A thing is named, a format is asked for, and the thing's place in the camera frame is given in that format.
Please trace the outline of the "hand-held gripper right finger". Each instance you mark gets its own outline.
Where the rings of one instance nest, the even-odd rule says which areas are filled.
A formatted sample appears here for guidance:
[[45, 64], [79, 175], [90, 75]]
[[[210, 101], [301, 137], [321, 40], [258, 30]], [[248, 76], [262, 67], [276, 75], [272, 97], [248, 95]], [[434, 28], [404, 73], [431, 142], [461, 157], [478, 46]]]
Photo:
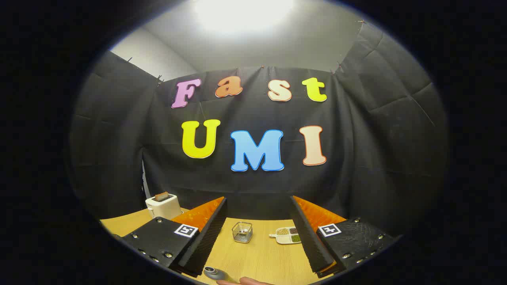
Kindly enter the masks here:
[[355, 269], [396, 240], [362, 218], [343, 218], [297, 196], [290, 202], [290, 216], [318, 277]]

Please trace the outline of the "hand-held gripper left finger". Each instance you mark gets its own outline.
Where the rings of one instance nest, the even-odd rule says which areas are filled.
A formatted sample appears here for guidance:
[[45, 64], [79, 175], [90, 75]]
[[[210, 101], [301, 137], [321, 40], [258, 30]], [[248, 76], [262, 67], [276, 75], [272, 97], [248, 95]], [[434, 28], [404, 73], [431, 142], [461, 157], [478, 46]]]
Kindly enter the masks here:
[[142, 256], [179, 273], [201, 275], [226, 220], [227, 199], [219, 197], [181, 215], [155, 217], [121, 237]]

